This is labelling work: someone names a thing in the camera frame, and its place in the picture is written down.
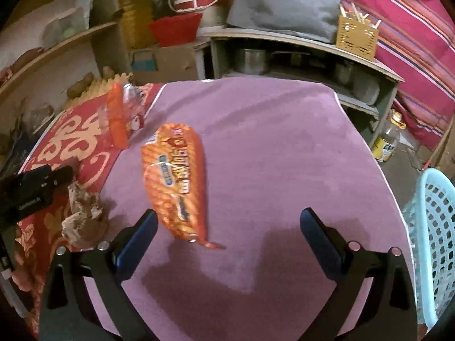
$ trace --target red patterned cloth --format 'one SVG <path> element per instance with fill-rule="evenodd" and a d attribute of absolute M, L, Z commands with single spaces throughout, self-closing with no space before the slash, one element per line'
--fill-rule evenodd
<path fill-rule="evenodd" d="M 141 87 L 146 94 L 146 109 L 160 88 L 161 84 Z M 120 154 L 119 149 L 105 141 L 99 127 L 97 109 L 106 100 L 104 95 L 65 111 L 39 142 L 22 171 L 45 164 L 55 169 L 76 156 L 80 160 L 78 181 L 90 192 L 101 191 Z M 35 336 L 38 336 L 41 293 L 54 252 L 59 246 L 73 249 L 61 235 L 61 222 L 69 215 L 68 193 L 56 192 L 51 206 L 19 222 L 22 236 L 16 240 L 24 248 L 25 265 L 34 280 L 35 307 L 26 321 Z"/>

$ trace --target wooden pen holder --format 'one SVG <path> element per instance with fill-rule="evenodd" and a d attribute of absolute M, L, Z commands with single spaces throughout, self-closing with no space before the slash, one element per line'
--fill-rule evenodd
<path fill-rule="evenodd" d="M 355 19 L 340 15 L 336 46 L 362 58 L 373 60 L 376 54 L 379 30 Z"/>

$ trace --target yellow label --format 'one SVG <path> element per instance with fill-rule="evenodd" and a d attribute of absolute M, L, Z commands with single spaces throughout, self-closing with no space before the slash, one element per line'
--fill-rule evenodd
<path fill-rule="evenodd" d="M 384 162 L 391 157 L 394 150 L 395 146 L 388 142 L 385 142 L 385 140 L 383 140 L 381 137 L 378 137 L 371 149 L 371 152 L 378 162 Z"/>

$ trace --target chips bag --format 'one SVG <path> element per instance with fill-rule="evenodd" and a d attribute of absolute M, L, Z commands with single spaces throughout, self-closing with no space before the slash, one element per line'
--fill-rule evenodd
<path fill-rule="evenodd" d="M 141 149 L 144 184 L 160 222 L 177 238 L 207 241 L 202 142 L 190 127 L 167 123 Z"/>

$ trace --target crumpled paper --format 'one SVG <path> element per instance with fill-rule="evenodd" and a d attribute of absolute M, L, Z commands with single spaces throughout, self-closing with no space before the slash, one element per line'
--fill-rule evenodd
<path fill-rule="evenodd" d="M 79 182 L 68 186 L 71 215 L 62 223 L 61 234 L 80 249 L 96 246 L 107 230 L 107 214 L 99 204 L 99 195 L 87 192 Z"/>

